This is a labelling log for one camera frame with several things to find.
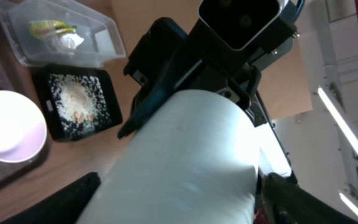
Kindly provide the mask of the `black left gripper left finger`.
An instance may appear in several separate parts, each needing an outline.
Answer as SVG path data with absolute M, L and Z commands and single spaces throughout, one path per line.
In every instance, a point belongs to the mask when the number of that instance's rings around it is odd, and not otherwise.
M 100 185 L 98 173 L 90 172 L 2 223 L 75 223 Z

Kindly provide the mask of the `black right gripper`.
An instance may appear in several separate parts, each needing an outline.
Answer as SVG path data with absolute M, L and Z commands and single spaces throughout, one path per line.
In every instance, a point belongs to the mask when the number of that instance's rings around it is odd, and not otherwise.
M 138 131 L 172 95 L 189 89 L 233 96 L 256 126 L 268 120 L 257 88 L 262 70 L 292 48 L 299 4 L 202 1 L 198 15 L 190 32 L 161 17 L 139 40 L 124 74 L 140 90 L 118 138 Z

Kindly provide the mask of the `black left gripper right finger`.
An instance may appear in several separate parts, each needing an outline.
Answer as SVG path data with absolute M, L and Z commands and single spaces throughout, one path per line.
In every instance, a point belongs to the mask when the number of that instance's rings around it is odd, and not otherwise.
M 358 223 L 357 220 L 342 214 L 276 173 L 269 173 L 263 177 L 260 196 L 270 223 Z

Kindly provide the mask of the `pale green plastic cup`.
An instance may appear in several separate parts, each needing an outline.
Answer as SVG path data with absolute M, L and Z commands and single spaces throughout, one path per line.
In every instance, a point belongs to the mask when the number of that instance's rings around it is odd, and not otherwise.
M 137 132 L 79 223 L 252 223 L 260 149 L 229 99 L 174 94 Z

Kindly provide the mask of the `leftover rice pile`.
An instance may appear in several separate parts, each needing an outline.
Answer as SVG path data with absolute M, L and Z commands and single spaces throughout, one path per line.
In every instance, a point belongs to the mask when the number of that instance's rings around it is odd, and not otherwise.
M 98 77 L 51 73 L 48 84 L 67 139 L 80 140 L 112 125 Z

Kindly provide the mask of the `green snack wrapper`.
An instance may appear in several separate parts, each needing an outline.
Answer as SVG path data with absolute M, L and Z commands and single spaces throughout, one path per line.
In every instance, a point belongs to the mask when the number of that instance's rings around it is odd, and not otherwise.
M 70 26 L 66 22 L 57 20 L 29 21 L 27 28 L 32 37 L 43 40 L 51 35 L 69 34 L 76 30 L 77 26 Z

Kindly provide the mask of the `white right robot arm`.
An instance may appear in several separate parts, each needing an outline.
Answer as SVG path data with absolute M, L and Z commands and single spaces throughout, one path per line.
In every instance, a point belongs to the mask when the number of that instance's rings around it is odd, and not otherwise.
M 189 32 L 172 18 L 155 20 L 124 68 L 141 88 L 118 138 L 139 130 L 178 91 L 234 96 L 259 132 L 261 174 L 292 179 L 290 161 L 257 88 L 262 70 L 293 47 L 303 6 L 303 1 L 204 0 Z

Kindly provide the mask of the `black food waste tray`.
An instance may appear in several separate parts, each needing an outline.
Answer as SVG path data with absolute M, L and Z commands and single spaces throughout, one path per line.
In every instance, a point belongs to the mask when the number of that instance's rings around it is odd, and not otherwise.
M 122 114 L 108 72 L 47 65 L 32 75 L 52 139 L 73 142 L 117 126 Z

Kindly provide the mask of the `crumpled white paper waste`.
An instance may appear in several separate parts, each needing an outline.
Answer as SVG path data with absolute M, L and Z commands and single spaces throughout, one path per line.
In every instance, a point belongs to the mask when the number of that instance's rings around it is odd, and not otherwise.
M 77 33 L 68 33 L 59 35 L 53 39 L 53 44 L 56 49 L 62 51 L 74 51 L 85 41 L 84 38 L 80 37 Z

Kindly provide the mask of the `clear plastic waste bin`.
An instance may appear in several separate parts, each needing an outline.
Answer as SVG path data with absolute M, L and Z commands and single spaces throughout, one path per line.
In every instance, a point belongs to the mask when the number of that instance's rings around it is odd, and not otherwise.
M 85 41 L 74 51 L 58 50 L 52 42 L 59 35 L 43 40 L 30 35 L 27 23 L 42 20 L 77 26 L 72 33 Z M 115 21 L 78 1 L 0 1 L 0 21 L 16 59 L 28 67 L 102 67 L 108 60 L 126 57 Z

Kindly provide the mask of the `dark brown serving tray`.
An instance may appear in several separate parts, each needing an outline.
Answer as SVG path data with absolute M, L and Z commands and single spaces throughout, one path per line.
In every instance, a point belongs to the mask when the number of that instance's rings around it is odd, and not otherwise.
M 22 66 L 11 50 L 7 37 L 4 34 L 0 22 L 0 90 L 16 91 L 30 98 L 39 104 L 34 85 L 31 81 L 30 70 Z M 32 159 L 17 164 L 0 162 L 0 190 L 11 184 L 13 181 L 26 175 L 30 171 L 42 165 L 49 154 L 52 144 L 50 137 L 47 137 L 45 146 Z

